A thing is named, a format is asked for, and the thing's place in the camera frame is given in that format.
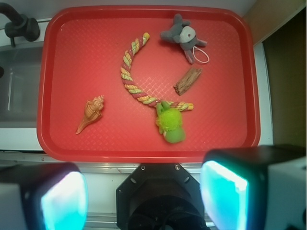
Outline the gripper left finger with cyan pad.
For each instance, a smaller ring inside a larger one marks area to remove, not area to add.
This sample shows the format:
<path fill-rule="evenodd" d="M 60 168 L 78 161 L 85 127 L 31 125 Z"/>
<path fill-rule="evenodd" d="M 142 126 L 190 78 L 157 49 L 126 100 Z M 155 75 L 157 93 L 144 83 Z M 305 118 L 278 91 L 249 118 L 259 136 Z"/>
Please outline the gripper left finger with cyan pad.
<path fill-rule="evenodd" d="M 82 230 L 87 212 L 87 183 L 76 164 L 0 168 L 2 230 Z"/>

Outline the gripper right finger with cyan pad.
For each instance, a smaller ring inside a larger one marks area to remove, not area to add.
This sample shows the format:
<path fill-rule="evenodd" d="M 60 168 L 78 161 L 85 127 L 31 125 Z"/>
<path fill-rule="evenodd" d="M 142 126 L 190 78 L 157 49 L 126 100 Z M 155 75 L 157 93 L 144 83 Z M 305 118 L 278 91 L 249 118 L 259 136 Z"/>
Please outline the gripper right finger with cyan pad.
<path fill-rule="evenodd" d="M 219 230 L 304 230 L 307 150 L 293 145 L 213 149 L 203 159 L 200 191 Z"/>

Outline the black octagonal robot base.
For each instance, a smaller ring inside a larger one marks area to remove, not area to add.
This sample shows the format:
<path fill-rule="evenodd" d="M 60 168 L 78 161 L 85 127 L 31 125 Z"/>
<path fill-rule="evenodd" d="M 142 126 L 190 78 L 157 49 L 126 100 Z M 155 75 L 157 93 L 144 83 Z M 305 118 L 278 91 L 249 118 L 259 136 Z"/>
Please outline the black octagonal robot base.
<path fill-rule="evenodd" d="M 142 163 L 116 189 L 121 230 L 208 230 L 200 184 L 178 163 Z"/>

